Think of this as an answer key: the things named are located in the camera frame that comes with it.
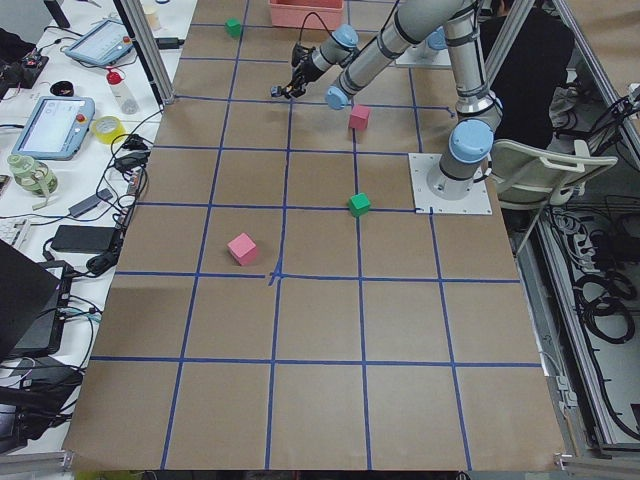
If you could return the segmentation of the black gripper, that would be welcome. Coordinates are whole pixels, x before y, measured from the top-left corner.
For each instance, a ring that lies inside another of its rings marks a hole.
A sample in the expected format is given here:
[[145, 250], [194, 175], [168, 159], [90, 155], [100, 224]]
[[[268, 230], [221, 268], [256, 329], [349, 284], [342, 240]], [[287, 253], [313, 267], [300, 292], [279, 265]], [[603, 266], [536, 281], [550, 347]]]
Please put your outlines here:
[[284, 87], [286, 98], [299, 98], [306, 93], [307, 83], [316, 80], [313, 53], [315, 47], [306, 47], [296, 43], [292, 49], [291, 67], [292, 80]]

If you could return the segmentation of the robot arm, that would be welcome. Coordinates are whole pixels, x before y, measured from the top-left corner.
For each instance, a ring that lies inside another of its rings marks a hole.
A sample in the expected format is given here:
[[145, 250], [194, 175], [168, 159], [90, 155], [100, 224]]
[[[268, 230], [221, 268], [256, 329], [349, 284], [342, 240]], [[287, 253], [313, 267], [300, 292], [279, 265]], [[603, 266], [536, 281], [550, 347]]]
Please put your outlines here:
[[364, 46], [359, 45], [356, 30], [342, 24], [316, 47], [296, 43], [291, 79], [272, 87], [270, 94], [298, 98], [308, 84], [338, 65], [341, 73], [326, 91], [325, 102], [341, 110], [386, 67], [441, 28], [455, 85], [457, 124], [446, 150], [427, 174], [427, 186], [440, 198], [461, 199], [489, 154], [501, 121], [500, 102], [487, 80], [478, 11], [477, 1], [401, 1]]
[[442, 26], [439, 26], [428, 35], [426, 49], [430, 54], [436, 54], [447, 49], [447, 41]]

